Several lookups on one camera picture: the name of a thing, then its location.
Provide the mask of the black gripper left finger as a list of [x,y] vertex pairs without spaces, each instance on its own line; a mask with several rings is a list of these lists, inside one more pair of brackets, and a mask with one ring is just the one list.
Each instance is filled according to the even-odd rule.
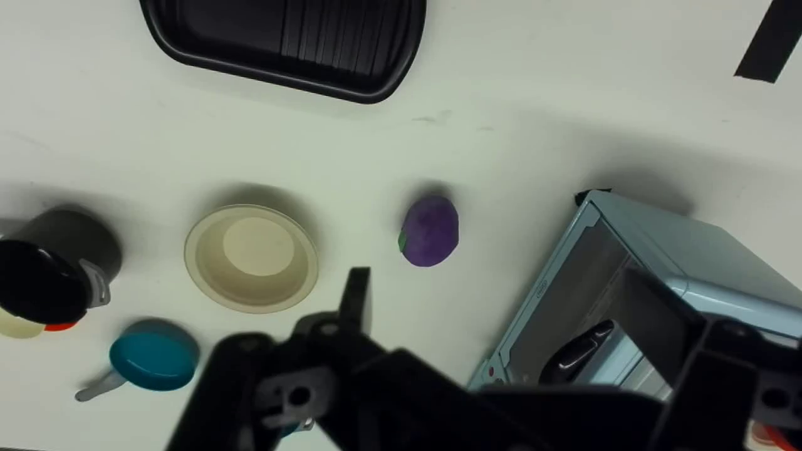
[[303,315],[286,341],[217,343],[167,451],[277,451],[307,420],[342,451],[368,444],[356,370],[381,355],[366,336],[371,271],[352,269],[336,311]]

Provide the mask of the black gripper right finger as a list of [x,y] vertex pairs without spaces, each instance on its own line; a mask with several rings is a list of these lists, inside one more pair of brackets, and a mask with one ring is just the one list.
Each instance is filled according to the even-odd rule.
[[653,276],[628,271],[618,324],[673,385],[649,451],[743,451],[751,424],[802,430],[802,351],[754,325],[700,314]]

